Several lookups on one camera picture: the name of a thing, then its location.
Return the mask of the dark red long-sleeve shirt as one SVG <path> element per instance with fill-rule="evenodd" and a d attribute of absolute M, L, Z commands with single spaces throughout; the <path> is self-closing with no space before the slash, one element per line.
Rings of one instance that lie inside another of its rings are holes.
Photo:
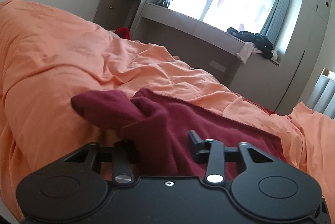
<path fill-rule="evenodd" d="M 279 137 L 148 89 L 132 98 L 118 90 L 87 91 L 72 97 L 71 105 L 94 126 L 135 143 L 140 175 L 204 177 L 206 165 L 196 164 L 188 148 L 190 130 L 229 147 L 248 142 L 285 160 Z"/>

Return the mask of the pile of dark clothes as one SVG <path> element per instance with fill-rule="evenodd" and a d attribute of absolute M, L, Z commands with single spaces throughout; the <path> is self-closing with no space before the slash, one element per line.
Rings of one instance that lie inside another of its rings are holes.
<path fill-rule="evenodd" d="M 273 57 L 274 46 L 271 41 L 264 35 L 259 33 L 251 33 L 248 31 L 237 31 L 233 27 L 227 29 L 227 33 L 242 40 L 243 42 L 251 42 L 261 51 L 260 55 L 265 59 Z"/>

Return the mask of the grey window seat desk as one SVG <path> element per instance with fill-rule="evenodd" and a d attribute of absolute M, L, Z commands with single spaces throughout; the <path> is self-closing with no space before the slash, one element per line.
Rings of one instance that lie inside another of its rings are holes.
<path fill-rule="evenodd" d="M 193 39 L 200 39 L 233 56 L 236 56 L 245 44 L 233 35 L 202 21 L 151 3 L 141 5 L 135 14 L 131 26 L 134 38 L 139 38 L 139 34 L 144 31 L 144 20 L 183 32 Z M 263 58 L 260 54 L 251 54 L 246 64 L 242 63 L 241 66 L 232 80 L 233 89 L 247 95 L 248 98 L 264 98 L 269 92 L 279 64 Z"/>

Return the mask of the white garment hanging off ledge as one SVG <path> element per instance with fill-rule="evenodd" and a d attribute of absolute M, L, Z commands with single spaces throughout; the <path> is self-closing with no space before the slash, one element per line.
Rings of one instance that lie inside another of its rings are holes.
<path fill-rule="evenodd" d="M 254 43 L 245 42 L 242 49 L 236 54 L 237 58 L 243 63 L 246 64 L 248 58 L 251 54 L 261 54 L 262 51 L 259 50 Z"/>

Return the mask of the red object on floor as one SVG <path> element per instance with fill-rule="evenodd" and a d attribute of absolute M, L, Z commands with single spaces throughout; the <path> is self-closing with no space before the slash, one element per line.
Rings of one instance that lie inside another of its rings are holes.
<path fill-rule="evenodd" d="M 114 33 L 120 37 L 121 39 L 130 39 L 131 38 L 131 34 L 129 29 L 127 29 L 126 27 L 120 27 L 118 29 L 116 29 L 114 31 Z"/>

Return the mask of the orange duvet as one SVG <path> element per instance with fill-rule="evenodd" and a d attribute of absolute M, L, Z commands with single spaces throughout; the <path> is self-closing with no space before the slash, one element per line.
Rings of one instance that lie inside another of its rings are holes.
<path fill-rule="evenodd" d="M 73 96 L 141 88 L 179 98 L 281 139 L 289 164 L 314 177 L 334 215 L 334 121 L 298 103 L 287 116 L 269 114 L 213 75 L 166 48 L 119 38 L 99 25 L 51 6 L 1 3 L 1 199 L 21 221 L 15 198 L 29 173 L 90 142 L 111 145 L 77 115 Z"/>

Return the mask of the tall grey wardrobe right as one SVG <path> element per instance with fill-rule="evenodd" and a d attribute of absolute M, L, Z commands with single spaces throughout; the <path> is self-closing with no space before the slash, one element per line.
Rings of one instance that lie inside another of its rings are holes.
<path fill-rule="evenodd" d="M 332 0 L 302 0 L 290 11 L 277 41 L 279 68 L 267 90 L 266 103 L 279 114 L 297 104 L 319 56 Z"/>

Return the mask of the right blue-grey curtain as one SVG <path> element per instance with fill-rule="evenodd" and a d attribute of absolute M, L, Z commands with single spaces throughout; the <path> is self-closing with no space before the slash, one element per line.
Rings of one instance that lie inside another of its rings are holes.
<path fill-rule="evenodd" d="M 275 46 L 285 19 L 290 0 L 274 0 L 271 11 L 260 32 Z"/>

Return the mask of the wall socket plate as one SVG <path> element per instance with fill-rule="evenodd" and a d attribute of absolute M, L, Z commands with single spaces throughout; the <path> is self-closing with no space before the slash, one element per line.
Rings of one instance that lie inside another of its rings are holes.
<path fill-rule="evenodd" d="M 217 69 L 217 70 L 219 70 L 219 71 L 221 71 L 221 72 L 225 72 L 226 71 L 226 67 L 225 66 L 223 66 L 223 65 L 221 65 L 221 64 L 219 64 L 219 63 L 217 63 L 217 62 L 215 62 L 213 60 L 210 62 L 210 66 L 213 67 L 213 68 L 215 68 L 215 69 Z"/>

